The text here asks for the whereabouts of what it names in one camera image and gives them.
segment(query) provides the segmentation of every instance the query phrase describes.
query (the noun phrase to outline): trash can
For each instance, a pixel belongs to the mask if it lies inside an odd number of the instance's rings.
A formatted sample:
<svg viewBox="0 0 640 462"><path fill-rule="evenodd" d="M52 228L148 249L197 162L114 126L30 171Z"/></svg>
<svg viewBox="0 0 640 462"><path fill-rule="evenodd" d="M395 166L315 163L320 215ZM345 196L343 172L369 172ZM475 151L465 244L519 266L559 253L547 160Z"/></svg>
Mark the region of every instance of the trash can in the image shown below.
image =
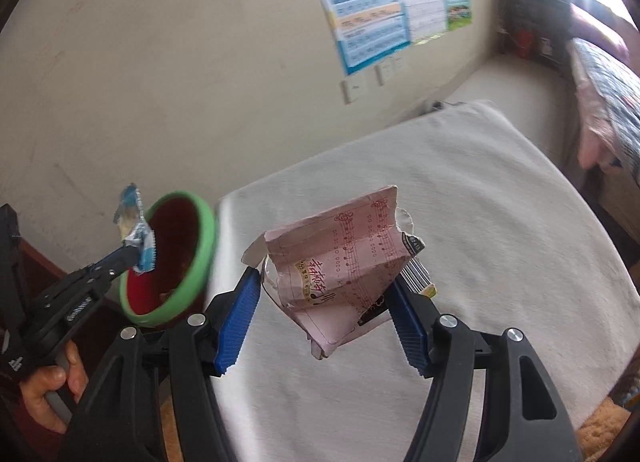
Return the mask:
<svg viewBox="0 0 640 462"><path fill-rule="evenodd" d="M120 278L120 304L141 327L167 324L196 301L209 279L216 219L209 205L187 191L163 196L145 213L156 234L156 268Z"/></svg>

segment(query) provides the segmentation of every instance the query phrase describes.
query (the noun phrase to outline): silver screw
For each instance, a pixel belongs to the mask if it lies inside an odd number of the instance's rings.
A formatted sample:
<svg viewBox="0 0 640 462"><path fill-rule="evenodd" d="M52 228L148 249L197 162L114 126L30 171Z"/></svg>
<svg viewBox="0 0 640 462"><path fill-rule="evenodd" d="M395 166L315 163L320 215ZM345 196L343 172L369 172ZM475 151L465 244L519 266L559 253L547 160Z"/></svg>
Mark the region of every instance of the silver screw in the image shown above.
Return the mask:
<svg viewBox="0 0 640 462"><path fill-rule="evenodd" d="M511 341L516 341L517 343L518 341L522 341L524 334L520 332L517 328L510 328L509 330L507 330L507 337Z"/></svg>
<svg viewBox="0 0 640 462"><path fill-rule="evenodd" d="M136 330L135 327L124 327L120 331L120 337L122 339L133 339L137 333L138 331Z"/></svg>
<svg viewBox="0 0 640 462"><path fill-rule="evenodd" d="M191 314L187 318L187 323L192 327L199 327L203 325L207 318L204 317L204 314Z"/></svg>
<svg viewBox="0 0 640 462"><path fill-rule="evenodd" d="M458 326L458 320L451 314L443 314L438 320L443 327L455 328Z"/></svg>

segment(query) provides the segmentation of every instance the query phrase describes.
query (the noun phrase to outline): green rim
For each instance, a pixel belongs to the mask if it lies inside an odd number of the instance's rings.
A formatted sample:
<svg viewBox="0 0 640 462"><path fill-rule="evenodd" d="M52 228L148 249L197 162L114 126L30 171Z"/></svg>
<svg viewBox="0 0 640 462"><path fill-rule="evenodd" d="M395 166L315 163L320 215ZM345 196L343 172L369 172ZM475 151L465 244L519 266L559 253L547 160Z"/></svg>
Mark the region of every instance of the green rim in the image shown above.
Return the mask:
<svg viewBox="0 0 640 462"><path fill-rule="evenodd" d="M193 261L180 285L175 288L171 296L158 308L148 314L136 314L129 306L127 299L127 278L129 272L120 277L120 305L127 318L136 325L144 327L156 327L171 321L188 309L198 297L200 291L206 286L209 278L211 261L213 260L216 245L216 217L209 205L197 195L187 191L174 191L157 200L146 212L145 217L150 219L154 212L165 202L174 198L186 198L193 203L198 214L198 245L196 246Z"/></svg>

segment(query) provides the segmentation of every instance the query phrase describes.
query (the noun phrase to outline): table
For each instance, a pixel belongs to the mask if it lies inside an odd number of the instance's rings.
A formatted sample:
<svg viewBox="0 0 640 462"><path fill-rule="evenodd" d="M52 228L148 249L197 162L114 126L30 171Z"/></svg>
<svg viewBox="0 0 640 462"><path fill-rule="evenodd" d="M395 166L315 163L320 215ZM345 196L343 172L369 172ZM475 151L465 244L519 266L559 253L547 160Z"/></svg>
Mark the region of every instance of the table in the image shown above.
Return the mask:
<svg viewBox="0 0 640 462"><path fill-rule="evenodd" d="M640 339L640 298L613 245L556 167L488 102L414 119L224 197L208 298L235 287L262 232L385 185L414 219L434 302L475 330L525 332L574 427ZM387 322L321 362L260 298L238 362L213 379L239 461L401 461L430 382ZM459 460L473 458L483 373Z"/></svg>

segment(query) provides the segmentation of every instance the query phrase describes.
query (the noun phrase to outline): pink pillow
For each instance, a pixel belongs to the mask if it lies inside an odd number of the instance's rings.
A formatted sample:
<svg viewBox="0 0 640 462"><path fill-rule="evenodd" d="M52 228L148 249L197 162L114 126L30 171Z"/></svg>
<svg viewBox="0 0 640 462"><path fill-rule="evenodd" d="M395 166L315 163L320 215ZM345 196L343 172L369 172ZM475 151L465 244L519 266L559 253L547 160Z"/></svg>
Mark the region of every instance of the pink pillow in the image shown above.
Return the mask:
<svg viewBox="0 0 640 462"><path fill-rule="evenodd" d="M629 50L625 40L612 28L596 20L585 10L571 4L571 37L581 38L608 52L618 61L629 65Z"/></svg>

